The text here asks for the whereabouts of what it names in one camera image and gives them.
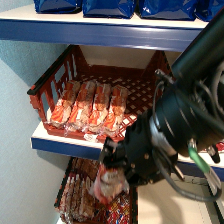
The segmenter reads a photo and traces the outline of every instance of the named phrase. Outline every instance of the red plastic crate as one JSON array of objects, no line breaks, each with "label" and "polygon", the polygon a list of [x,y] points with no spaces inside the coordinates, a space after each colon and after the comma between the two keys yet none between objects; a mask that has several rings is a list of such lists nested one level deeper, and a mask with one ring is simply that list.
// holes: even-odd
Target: red plastic crate
[{"label": "red plastic crate", "polygon": [[[59,80],[56,79],[59,70],[64,67],[64,74]],[[56,102],[53,100],[53,91],[56,91],[59,98],[63,86],[68,80],[77,81],[97,80],[100,83],[110,83],[113,86],[125,86],[129,90],[127,107],[123,122],[114,141],[120,141],[124,138],[126,127],[133,124],[137,115],[151,108],[153,94],[156,84],[156,69],[163,70],[170,74],[170,67],[163,51],[155,51],[153,57],[145,69],[125,68],[104,65],[88,65],[79,46],[70,45],[62,55],[51,65],[51,67],[41,76],[41,78],[27,92],[30,96],[30,103],[34,109],[38,110],[39,116],[43,122],[48,134],[64,136],[63,129],[57,129],[46,123],[47,117],[44,112],[42,95],[46,95],[48,106],[53,112]],[[66,137],[75,139],[84,139],[82,132],[70,132]],[[99,142],[104,142],[106,136],[98,136]]]}]

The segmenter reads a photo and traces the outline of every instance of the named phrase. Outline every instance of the blue package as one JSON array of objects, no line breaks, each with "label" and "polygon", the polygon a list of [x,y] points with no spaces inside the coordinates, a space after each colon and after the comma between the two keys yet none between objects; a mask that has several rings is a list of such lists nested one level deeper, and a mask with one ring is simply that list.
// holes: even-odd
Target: blue package
[{"label": "blue package", "polygon": [[195,14],[199,19],[210,22],[222,7],[224,0],[199,0]]},{"label": "blue package", "polygon": [[139,0],[142,18],[195,20],[198,0]]},{"label": "blue package", "polygon": [[137,0],[83,0],[85,17],[131,18]]},{"label": "blue package", "polygon": [[82,0],[34,0],[34,3],[39,13],[70,13],[82,9]]}]

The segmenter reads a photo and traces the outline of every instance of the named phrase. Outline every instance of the white shelf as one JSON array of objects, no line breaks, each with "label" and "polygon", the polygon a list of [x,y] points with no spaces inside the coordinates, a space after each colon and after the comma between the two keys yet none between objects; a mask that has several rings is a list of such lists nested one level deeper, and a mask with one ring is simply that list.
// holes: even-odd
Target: white shelf
[{"label": "white shelf", "polygon": [[0,13],[0,19],[12,20],[33,20],[45,22],[64,22],[64,23],[89,23],[89,24],[123,24],[153,27],[172,27],[172,28],[199,28],[203,29],[207,23],[196,19],[195,21],[168,21],[168,20],[144,20],[136,14],[131,19],[107,19],[107,18],[83,18],[83,13],[77,14],[41,14],[36,13],[34,4],[12,9]]},{"label": "white shelf", "polygon": [[[88,142],[65,137],[49,135],[40,122],[31,137],[31,147],[37,150],[60,153],[69,156],[98,160],[102,143]],[[224,153],[220,153],[220,163],[215,164],[207,153],[199,153],[200,156],[213,167],[217,175],[224,181]],[[182,172],[189,176],[199,176],[199,169],[189,157],[178,156],[178,166]]]},{"label": "white shelf", "polygon": [[195,21],[83,18],[38,14],[34,4],[0,13],[0,39],[182,52],[207,25]]}]

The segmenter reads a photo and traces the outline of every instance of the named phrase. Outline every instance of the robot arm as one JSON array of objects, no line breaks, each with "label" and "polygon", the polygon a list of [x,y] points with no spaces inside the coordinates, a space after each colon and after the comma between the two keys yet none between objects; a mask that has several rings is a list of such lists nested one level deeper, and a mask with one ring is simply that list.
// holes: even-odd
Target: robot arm
[{"label": "robot arm", "polygon": [[[221,183],[211,167],[198,155],[207,149],[214,162],[219,154],[214,145],[224,138],[224,9],[207,25],[172,65],[176,81],[162,71],[156,92],[163,94],[153,108],[139,115],[126,129],[123,141],[107,138],[100,155],[106,167],[122,167],[130,185],[166,179],[181,195],[199,201],[214,201]],[[203,197],[179,189],[170,178],[178,154],[189,157],[213,186],[213,196]]]}]

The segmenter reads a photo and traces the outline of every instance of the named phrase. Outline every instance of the wall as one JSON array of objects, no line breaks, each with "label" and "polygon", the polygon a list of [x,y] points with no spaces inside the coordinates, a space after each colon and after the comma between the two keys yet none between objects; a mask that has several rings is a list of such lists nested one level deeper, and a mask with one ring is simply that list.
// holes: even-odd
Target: wall
[{"label": "wall", "polygon": [[[0,0],[0,12],[32,4]],[[0,41],[0,223],[54,224],[54,200],[69,157],[31,149],[39,123],[26,94],[64,45]]]}]

